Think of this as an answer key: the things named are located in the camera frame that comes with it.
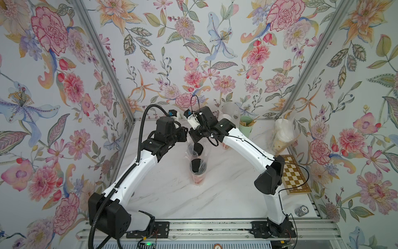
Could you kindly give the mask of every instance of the floral wallpaper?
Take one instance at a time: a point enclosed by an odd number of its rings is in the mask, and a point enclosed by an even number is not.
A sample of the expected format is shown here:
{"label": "floral wallpaper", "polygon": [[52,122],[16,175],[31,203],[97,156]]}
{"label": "floral wallpaper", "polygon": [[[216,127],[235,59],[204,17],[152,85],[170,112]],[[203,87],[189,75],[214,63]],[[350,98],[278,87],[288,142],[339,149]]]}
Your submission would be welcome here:
{"label": "floral wallpaper", "polygon": [[397,9],[356,0],[293,107],[293,150],[352,249],[398,247]]}
{"label": "floral wallpaper", "polygon": [[131,122],[68,0],[0,0],[0,42],[0,247],[73,248]]}
{"label": "floral wallpaper", "polygon": [[[149,104],[271,118],[290,96],[338,0],[92,0],[85,5],[132,112]],[[149,118],[158,117],[156,110]]]}

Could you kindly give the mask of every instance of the blue lily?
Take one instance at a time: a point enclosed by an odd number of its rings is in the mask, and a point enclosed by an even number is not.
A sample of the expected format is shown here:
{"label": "blue lily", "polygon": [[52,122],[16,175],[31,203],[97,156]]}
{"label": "blue lily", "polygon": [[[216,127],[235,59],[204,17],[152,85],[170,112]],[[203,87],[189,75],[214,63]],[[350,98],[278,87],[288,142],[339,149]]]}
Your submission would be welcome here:
{"label": "blue lily", "polygon": [[228,40],[232,37],[232,28],[229,27],[227,30],[222,30],[220,34],[218,34],[218,28],[220,25],[219,18],[214,12],[209,13],[209,25],[207,26],[207,32],[211,35],[210,43],[215,46],[215,50],[213,54],[207,56],[205,60],[213,61],[216,59],[217,53],[222,51],[222,53],[227,58],[235,58],[238,57],[234,54],[234,51],[227,47],[225,44],[228,43]]}
{"label": "blue lily", "polygon": [[118,138],[118,139],[116,139],[116,135],[114,134],[114,133],[112,133],[112,138],[111,138],[111,141],[112,142],[110,142],[110,141],[106,141],[104,144],[103,144],[103,146],[105,147],[105,148],[107,148],[108,150],[113,150],[113,149],[117,149],[118,151],[120,151],[121,150],[121,147],[120,147],[120,143],[122,142],[122,135],[120,135],[120,137]]}
{"label": "blue lily", "polygon": [[10,103],[0,98],[0,113],[3,113],[9,123],[16,120],[22,120],[29,124],[32,135],[28,145],[33,147],[41,138],[41,132],[36,125],[39,117],[52,118],[60,108],[60,106],[43,105],[40,107],[31,106],[34,102],[31,99],[31,93],[25,85],[14,81],[14,86],[8,89],[8,97],[12,99]]}

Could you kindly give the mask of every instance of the plastic cup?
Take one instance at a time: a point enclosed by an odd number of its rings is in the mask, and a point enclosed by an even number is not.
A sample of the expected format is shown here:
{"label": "plastic cup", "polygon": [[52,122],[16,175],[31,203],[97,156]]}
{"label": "plastic cup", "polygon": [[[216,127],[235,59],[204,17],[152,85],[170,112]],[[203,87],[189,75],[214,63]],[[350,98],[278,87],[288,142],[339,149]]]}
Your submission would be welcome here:
{"label": "plastic cup", "polygon": [[[250,124],[251,122],[253,122],[253,119],[249,116],[242,116],[242,117],[240,117],[240,120],[242,122],[246,122],[246,124]],[[242,132],[243,135],[245,135],[247,138],[249,138],[252,129],[253,129],[253,125],[252,126],[243,126],[243,125],[239,124],[240,132]]]}

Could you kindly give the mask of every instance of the white marble surface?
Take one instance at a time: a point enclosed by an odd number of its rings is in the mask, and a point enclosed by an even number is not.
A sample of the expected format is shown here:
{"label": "white marble surface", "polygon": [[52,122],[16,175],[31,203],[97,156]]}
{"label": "white marble surface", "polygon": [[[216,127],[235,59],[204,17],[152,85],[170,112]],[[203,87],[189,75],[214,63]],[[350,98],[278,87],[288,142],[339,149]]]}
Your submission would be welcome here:
{"label": "white marble surface", "polygon": [[[259,120],[250,135],[264,148],[264,132],[272,127],[272,120]],[[130,139],[119,175],[131,164],[137,154],[140,122]],[[143,140],[156,129],[156,122],[145,121]],[[128,209],[143,210],[157,219],[209,219],[209,218],[264,218],[267,206],[263,194],[254,186],[259,173],[232,148],[211,146],[206,178],[202,185],[194,185],[185,158],[188,143],[177,143],[144,178],[130,199]],[[316,217],[307,195],[288,196],[281,192],[287,214],[294,214],[297,206],[306,205]]]}

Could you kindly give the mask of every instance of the wooden chessboard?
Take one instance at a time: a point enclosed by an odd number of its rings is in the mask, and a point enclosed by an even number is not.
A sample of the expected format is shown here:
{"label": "wooden chessboard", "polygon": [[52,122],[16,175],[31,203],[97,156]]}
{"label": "wooden chessboard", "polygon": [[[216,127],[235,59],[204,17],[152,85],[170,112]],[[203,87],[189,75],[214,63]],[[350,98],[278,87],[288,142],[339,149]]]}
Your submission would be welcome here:
{"label": "wooden chessboard", "polygon": [[[300,186],[306,180],[306,177],[301,172],[301,168],[294,164],[298,164],[293,156],[282,155],[285,159],[285,167],[283,168],[282,182],[285,188],[295,188]],[[308,183],[295,188],[286,190],[288,194],[308,194],[311,193],[311,189]]]}

